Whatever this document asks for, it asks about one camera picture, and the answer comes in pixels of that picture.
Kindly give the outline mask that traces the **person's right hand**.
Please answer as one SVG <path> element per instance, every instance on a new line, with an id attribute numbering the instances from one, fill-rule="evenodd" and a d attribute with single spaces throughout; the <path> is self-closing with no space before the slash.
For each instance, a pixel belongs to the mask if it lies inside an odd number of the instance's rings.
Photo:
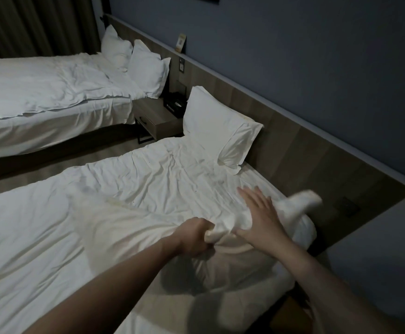
<path id="1" fill-rule="evenodd" d="M 271 198 L 266 197 L 257 186 L 253 189 L 238 187 L 237 191 L 251 214 L 249 229 L 253 232 L 253 241 L 246 242 L 261 252 L 282 259 L 291 239 L 279 221 Z"/>

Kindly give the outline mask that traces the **person's left hand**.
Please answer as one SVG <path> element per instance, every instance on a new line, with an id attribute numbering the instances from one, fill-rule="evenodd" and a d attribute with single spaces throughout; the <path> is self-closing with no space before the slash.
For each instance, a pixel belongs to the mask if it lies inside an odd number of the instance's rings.
<path id="1" fill-rule="evenodd" d="M 177 227 L 177 229 L 173 233 L 173 237 L 176 238 L 179 243 L 179 245 L 178 245 L 179 254 L 185 255 L 188 257 L 192 257 L 190 255 L 190 219 L 187 219 L 184 223 L 182 223 L 179 227 Z M 213 245 L 211 244 L 211 247 L 209 249 L 207 249 L 206 251 L 211 250 L 212 248 L 213 248 Z"/>

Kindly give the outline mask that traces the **white pillow with pillowcase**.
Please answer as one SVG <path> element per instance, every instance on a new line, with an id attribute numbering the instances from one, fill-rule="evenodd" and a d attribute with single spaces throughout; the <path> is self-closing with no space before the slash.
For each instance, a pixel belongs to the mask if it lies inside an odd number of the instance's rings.
<path id="1" fill-rule="evenodd" d="M 75 228 L 88 262 L 98 275 L 169 236 L 190 212 L 159 213 L 130 207 L 88 186 L 71 186 L 66 192 Z M 277 275 L 276 261 L 236 237 L 235 228 L 248 229 L 251 214 L 243 206 L 215 222 L 205 236 L 213 248 L 196 258 L 175 259 L 160 274 L 154 293 L 233 292 L 255 286 Z"/>

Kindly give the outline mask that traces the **person's right forearm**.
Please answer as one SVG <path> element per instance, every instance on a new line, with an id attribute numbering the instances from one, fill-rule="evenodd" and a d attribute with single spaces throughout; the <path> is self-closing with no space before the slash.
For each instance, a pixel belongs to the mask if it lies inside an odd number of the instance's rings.
<path id="1" fill-rule="evenodd" d="M 379 311 L 289 239 L 275 256 L 294 276 L 333 334 L 405 334 L 405 325 Z"/>

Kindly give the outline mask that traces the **person's left forearm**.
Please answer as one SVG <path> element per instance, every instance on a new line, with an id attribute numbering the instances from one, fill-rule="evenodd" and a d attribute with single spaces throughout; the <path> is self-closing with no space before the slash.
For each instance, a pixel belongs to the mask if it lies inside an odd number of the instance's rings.
<path id="1" fill-rule="evenodd" d="M 181 249 L 177 237 L 161 239 L 89 281 L 23 334 L 114 333 L 159 271 Z"/>

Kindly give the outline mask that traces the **wooden nightstand with drawer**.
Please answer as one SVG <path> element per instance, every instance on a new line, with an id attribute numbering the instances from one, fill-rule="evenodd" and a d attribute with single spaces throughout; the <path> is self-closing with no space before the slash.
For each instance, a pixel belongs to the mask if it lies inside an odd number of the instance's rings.
<path id="1" fill-rule="evenodd" d="M 183 136 L 183 119 L 169 112 L 161 98 L 133 100 L 132 105 L 138 144 Z"/>

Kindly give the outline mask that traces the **black tissue box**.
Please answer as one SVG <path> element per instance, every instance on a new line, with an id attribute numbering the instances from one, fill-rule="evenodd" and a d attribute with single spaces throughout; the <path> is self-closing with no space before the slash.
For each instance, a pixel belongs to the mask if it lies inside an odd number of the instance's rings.
<path id="1" fill-rule="evenodd" d="M 173 116 L 183 118 L 187 107 L 187 99 L 185 95 L 179 92 L 168 92 L 163 96 L 163 105 Z"/>

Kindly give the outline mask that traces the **crumpled white duvet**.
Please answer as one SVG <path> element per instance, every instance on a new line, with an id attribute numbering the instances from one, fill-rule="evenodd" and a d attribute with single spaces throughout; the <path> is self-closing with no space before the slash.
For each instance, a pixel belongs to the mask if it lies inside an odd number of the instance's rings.
<path id="1" fill-rule="evenodd" d="M 48 179 L 0 194 L 0 334 L 22 334 L 42 315 L 93 278 L 65 194 L 88 185 L 131 207 L 194 214 L 214 222 L 245 208 L 240 184 L 264 185 L 244 166 L 231 175 L 203 158 L 186 137 L 166 138 L 119 157 L 71 167 Z"/>

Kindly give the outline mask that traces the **smooth white duvet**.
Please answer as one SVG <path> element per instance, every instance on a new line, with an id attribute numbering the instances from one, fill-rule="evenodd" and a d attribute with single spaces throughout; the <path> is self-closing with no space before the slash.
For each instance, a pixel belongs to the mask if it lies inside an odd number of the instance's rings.
<path id="1" fill-rule="evenodd" d="M 88 100 L 146 97 L 102 53 L 0 59 L 0 119 L 58 111 Z"/>

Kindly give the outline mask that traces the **brown curtain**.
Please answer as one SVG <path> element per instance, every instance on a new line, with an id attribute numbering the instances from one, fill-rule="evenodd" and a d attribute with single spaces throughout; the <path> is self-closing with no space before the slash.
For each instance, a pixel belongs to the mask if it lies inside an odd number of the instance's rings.
<path id="1" fill-rule="evenodd" d="M 96 54 L 92 0 L 0 0 L 0 58 Z"/>

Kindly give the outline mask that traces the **wooden headboard wall panel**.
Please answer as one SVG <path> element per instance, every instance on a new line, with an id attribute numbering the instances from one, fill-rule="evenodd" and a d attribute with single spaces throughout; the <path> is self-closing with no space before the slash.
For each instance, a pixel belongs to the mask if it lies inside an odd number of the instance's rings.
<path id="1" fill-rule="evenodd" d="M 219 102 L 264 125 L 246 162 L 286 196 L 310 189 L 322 197 L 323 206 L 310 214 L 317 229 L 313 254 L 405 198 L 404 175 L 115 16 L 105 14 L 103 21 L 121 38 L 132 43 L 140 39 L 151 51 L 171 58 L 170 92 L 188 98 L 192 87 L 200 85 Z M 178 70 L 180 57 L 185 73 Z"/>

